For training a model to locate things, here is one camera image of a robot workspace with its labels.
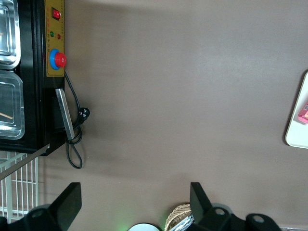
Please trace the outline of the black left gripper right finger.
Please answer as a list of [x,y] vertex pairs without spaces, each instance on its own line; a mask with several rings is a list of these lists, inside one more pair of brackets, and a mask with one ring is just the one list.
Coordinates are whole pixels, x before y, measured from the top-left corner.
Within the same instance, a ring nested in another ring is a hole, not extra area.
[[190,207],[194,218],[191,231],[242,231],[244,221],[224,204],[211,203],[201,184],[190,185]]

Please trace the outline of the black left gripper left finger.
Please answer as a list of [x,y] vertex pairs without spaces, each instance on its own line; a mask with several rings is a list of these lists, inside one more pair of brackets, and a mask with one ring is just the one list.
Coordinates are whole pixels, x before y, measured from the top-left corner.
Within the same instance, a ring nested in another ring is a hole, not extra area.
[[81,184],[70,183],[51,203],[32,209],[25,217],[8,224],[9,231],[66,231],[82,207]]

